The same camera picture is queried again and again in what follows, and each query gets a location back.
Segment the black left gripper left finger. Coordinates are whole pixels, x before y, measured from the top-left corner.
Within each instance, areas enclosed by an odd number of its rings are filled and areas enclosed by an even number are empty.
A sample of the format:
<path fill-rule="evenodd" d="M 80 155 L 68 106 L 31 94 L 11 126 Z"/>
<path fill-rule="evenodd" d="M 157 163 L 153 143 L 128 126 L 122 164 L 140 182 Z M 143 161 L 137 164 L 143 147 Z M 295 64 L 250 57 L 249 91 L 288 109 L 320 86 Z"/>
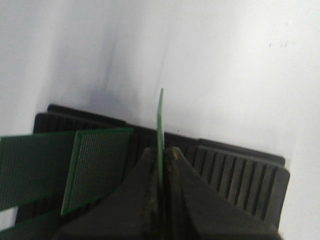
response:
<path fill-rule="evenodd" d="M 62 226 L 55 240 L 159 240 L 157 152 L 146 148 L 114 193 Z"/>

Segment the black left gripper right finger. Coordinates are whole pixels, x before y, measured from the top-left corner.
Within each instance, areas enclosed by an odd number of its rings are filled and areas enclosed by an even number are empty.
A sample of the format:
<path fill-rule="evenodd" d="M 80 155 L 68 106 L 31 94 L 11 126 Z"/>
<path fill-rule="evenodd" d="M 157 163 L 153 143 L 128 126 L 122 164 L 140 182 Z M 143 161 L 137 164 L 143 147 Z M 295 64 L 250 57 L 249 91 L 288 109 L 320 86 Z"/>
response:
<path fill-rule="evenodd" d="M 167 223 L 172 240 L 278 240 L 275 226 L 218 195 L 177 147 L 163 153 Z"/>

